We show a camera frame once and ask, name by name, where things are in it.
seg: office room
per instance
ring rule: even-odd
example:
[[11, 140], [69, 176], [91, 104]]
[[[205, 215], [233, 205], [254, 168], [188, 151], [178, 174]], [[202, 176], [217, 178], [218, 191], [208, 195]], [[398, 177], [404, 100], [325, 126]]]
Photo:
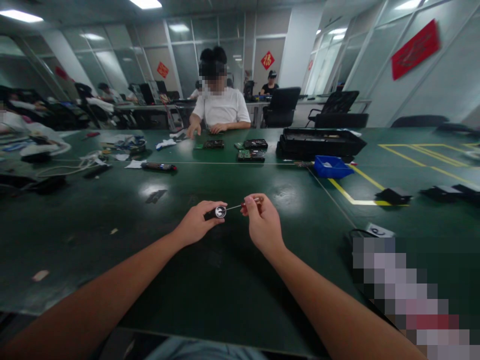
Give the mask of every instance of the office room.
[[478, 34], [480, 0], [0, 0], [0, 358], [480, 358]]

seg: white label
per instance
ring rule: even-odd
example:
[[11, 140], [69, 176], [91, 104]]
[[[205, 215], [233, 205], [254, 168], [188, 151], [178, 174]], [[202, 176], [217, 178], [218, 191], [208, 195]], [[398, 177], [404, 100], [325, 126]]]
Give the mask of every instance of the white label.
[[387, 230], [381, 226], [375, 225], [374, 223], [369, 222], [366, 226], [366, 231], [370, 234], [378, 236], [379, 238], [394, 238], [395, 233], [393, 231]]

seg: green table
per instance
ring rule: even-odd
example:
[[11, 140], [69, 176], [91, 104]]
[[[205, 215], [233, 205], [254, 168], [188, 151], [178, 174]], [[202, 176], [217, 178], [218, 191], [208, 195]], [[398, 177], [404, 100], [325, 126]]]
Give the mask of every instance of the green table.
[[[119, 132], [102, 131], [102, 135]], [[166, 131], [121, 132], [145, 135], [150, 149], [168, 139]], [[203, 134], [195, 141], [185, 140], [149, 152], [149, 161], [175, 164], [176, 173], [124, 169], [128, 162], [113, 160], [113, 169], [100, 175], [100, 179], [75, 174], [67, 178], [68, 186], [55, 194], [4, 197], [0, 201], [0, 310], [39, 315], [173, 230], [198, 202], [222, 200], [237, 205], [244, 196], [255, 192], [267, 194], [277, 207], [286, 245], [359, 301], [364, 301], [363, 297], [339, 255], [344, 233], [354, 226], [364, 228], [374, 222], [407, 237], [407, 253], [430, 254], [438, 250], [448, 255], [462, 239], [462, 253], [478, 254], [474, 240], [480, 236], [478, 208], [463, 202], [437, 204], [417, 195], [420, 189], [432, 185], [457, 184], [459, 178], [480, 182], [480, 169], [460, 151], [450, 148], [468, 150], [462, 144], [474, 143], [471, 139], [432, 129], [363, 129], [362, 138], [368, 145], [355, 159], [362, 173], [330, 181], [277, 159], [275, 149], [281, 132], [251, 129], [216, 137]], [[80, 141], [85, 133], [67, 137], [72, 150], [48, 166], [76, 165], [78, 157], [98, 150], [101, 137]], [[237, 163], [234, 143], [259, 138], [269, 143], [265, 163]], [[208, 139], [223, 139], [225, 149], [194, 150], [196, 143]], [[418, 150], [414, 146], [379, 144], [449, 147], [420, 146]], [[442, 156], [433, 157], [429, 151]], [[1, 169], [15, 168], [19, 174], [33, 175], [45, 168], [20, 163], [17, 157], [9, 156], [0, 163]], [[400, 186], [415, 197], [410, 206], [378, 206], [373, 200], [382, 186]], [[166, 192], [157, 203], [146, 203], [158, 190]], [[113, 229], [118, 231], [110, 235]], [[417, 256], [415, 261], [416, 267], [441, 268], [429, 263], [428, 256]], [[471, 304], [468, 314], [476, 315], [473, 304], [479, 298], [478, 287], [471, 286], [476, 281], [473, 275], [480, 271], [477, 263], [469, 264], [468, 268], [458, 269], [470, 271], [471, 282], [456, 287], [448, 283], [442, 294], [452, 298], [457, 296], [452, 292], [464, 291], [465, 301]], [[457, 265], [451, 263], [450, 270]], [[31, 277], [40, 270], [49, 270], [50, 274], [35, 283]], [[439, 283], [440, 289], [441, 278], [433, 281]], [[120, 326], [293, 354], [325, 353], [287, 288], [252, 244], [248, 219], [236, 210], [227, 215], [225, 224], [178, 253]]]

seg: hand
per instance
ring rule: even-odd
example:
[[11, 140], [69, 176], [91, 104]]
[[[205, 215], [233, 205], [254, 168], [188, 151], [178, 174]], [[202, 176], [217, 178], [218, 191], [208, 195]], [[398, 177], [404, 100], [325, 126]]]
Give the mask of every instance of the hand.
[[[263, 198], [257, 205], [254, 198]], [[243, 216], [250, 218], [250, 237], [255, 246], [268, 257], [279, 251], [286, 250], [282, 238], [280, 216], [277, 209], [265, 194], [252, 194], [245, 198], [246, 208], [241, 208]]]
[[172, 235], [182, 243], [183, 247], [196, 243], [211, 228], [225, 222], [225, 219], [216, 217], [205, 221], [204, 215], [218, 206], [226, 207], [227, 204], [223, 201], [202, 201], [197, 206], [192, 207], [176, 229], [173, 230]]
[[188, 130], [186, 131], [186, 136], [189, 137], [190, 139], [193, 139], [195, 137], [195, 130], [198, 135], [202, 133], [202, 128], [200, 127], [199, 122], [194, 122], [190, 124], [188, 127]]
[[211, 128], [210, 128], [210, 132], [212, 134], [218, 134], [219, 132], [225, 132], [229, 129], [228, 125], [227, 124], [223, 124], [223, 123], [218, 123], [218, 124], [215, 124], [213, 125]]

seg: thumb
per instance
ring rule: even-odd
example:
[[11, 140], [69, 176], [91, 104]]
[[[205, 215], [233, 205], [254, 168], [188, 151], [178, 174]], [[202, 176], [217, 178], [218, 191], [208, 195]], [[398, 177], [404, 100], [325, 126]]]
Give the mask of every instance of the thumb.
[[247, 196], [245, 198], [245, 205], [246, 209], [248, 210], [248, 217], [250, 220], [260, 219], [259, 208], [253, 197]]

